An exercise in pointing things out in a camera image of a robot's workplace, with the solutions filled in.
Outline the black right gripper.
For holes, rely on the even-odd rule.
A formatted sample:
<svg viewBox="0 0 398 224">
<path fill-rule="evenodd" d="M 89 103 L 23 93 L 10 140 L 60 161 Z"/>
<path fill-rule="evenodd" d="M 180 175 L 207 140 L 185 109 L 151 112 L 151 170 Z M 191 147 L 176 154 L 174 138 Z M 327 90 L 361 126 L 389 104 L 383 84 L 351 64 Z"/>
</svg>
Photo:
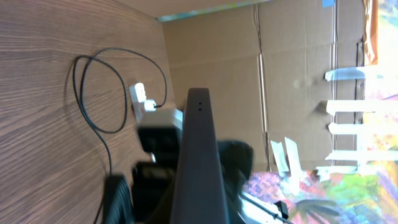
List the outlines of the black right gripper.
<svg viewBox="0 0 398 224">
<path fill-rule="evenodd" d="M 134 216 L 137 222 L 148 220 L 175 177 L 182 130 L 140 127 L 137 133 L 143 151 L 154 158 L 150 162 L 139 161 L 132 168 L 132 202 L 124 175 L 110 175 L 105 179 L 103 224 L 133 224 Z"/>
</svg>

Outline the Samsung Galaxy smartphone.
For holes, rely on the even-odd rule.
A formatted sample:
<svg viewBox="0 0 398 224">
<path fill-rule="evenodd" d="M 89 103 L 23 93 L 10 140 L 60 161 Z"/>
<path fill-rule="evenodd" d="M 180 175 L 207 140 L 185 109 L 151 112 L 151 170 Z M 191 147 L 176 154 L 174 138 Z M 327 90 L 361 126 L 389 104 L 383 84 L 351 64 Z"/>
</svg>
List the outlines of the Samsung Galaxy smartphone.
<svg viewBox="0 0 398 224">
<path fill-rule="evenodd" d="M 207 88 L 188 91 L 170 223 L 229 223 Z"/>
</svg>

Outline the white charger plug adapter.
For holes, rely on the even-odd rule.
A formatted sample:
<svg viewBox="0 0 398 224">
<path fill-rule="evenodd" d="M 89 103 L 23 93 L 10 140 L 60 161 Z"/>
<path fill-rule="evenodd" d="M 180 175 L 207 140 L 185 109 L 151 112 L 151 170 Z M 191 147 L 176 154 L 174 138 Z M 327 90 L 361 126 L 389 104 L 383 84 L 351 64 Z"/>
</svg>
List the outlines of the white charger plug adapter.
<svg viewBox="0 0 398 224">
<path fill-rule="evenodd" d="M 157 109 L 157 104 L 156 104 L 155 100 L 150 99 L 150 100 L 146 100 L 144 102 L 144 111 L 145 112 L 155 111 L 156 109 Z"/>
</svg>

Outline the white power strip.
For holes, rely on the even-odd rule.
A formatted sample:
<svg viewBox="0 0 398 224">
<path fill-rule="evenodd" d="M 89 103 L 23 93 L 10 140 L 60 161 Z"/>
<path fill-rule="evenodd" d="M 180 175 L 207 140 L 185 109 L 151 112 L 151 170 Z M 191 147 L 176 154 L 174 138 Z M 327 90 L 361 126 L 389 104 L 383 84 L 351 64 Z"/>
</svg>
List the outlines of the white power strip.
<svg viewBox="0 0 398 224">
<path fill-rule="evenodd" d="M 140 122 L 144 114 L 146 113 L 146 91 L 143 83 L 136 83 L 135 85 L 129 86 L 129 94 L 132 102 L 132 110 L 136 117 L 137 123 Z"/>
</svg>

